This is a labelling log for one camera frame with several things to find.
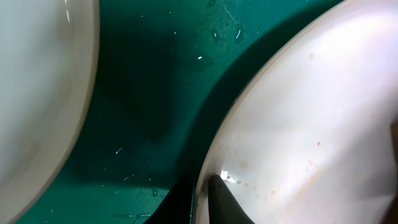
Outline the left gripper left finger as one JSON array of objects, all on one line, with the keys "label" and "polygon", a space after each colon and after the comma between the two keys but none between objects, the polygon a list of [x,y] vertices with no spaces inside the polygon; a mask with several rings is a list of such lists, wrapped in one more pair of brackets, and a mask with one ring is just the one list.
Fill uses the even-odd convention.
[{"label": "left gripper left finger", "polygon": [[180,178],[144,224],[189,224],[192,211],[191,178]]}]

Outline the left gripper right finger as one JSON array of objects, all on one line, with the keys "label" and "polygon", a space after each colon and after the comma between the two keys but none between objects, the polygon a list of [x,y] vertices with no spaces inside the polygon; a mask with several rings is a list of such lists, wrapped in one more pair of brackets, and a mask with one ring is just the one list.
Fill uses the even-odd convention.
[{"label": "left gripper right finger", "polygon": [[217,174],[208,179],[208,214],[210,224],[254,224]]}]

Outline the white plate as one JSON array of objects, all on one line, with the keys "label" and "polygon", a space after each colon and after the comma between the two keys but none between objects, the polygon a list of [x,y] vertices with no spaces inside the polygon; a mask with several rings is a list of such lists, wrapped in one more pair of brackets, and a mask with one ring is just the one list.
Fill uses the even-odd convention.
[{"label": "white plate", "polygon": [[255,223],[380,223],[396,194],[397,1],[343,1],[288,41],[220,126],[195,191],[219,175]]},{"label": "white plate", "polygon": [[1,0],[1,222],[19,219],[70,155],[90,104],[97,0]]}]

